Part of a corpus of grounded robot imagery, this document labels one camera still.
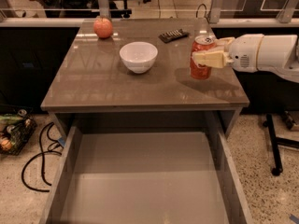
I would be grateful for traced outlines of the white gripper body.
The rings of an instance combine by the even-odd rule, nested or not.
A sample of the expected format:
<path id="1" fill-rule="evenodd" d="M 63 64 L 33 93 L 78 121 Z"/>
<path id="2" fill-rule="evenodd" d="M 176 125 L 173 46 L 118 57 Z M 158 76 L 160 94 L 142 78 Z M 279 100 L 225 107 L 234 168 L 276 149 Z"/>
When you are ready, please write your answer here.
<path id="1" fill-rule="evenodd" d="M 297 73 L 297 35 L 242 35 L 229 48 L 236 71 L 254 73 Z"/>

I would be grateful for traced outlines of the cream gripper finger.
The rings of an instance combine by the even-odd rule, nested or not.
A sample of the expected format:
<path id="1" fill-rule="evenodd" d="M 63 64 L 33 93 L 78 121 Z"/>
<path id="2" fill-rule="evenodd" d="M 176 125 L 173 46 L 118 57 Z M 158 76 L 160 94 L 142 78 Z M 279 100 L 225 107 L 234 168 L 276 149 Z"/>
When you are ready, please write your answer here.
<path id="1" fill-rule="evenodd" d="M 216 40 L 216 45 L 223 49 L 224 51 L 228 51 L 232 43 L 235 41 L 234 37 L 224 37 Z"/>
<path id="2" fill-rule="evenodd" d="M 234 62 L 234 60 L 229 56 L 229 54 L 222 50 L 195 51 L 192 54 L 192 59 L 196 64 L 200 64 L 211 68 L 223 68 L 227 64 Z"/>

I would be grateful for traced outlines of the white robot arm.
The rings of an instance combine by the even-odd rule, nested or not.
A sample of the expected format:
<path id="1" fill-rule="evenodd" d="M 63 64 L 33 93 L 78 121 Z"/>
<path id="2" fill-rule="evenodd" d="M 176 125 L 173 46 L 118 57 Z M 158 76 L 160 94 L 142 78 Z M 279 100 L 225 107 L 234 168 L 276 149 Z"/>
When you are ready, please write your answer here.
<path id="1" fill-rule="evenodd" d="M 213 45 L 212 48 L 192 52 L 191 58 L 197 67 L 231 66 L 238 72 L 264 71 L 299 82 L 297 35 L 248 34 L 221 39 L 197 36 L 196 39 L 205 45 Z"/>

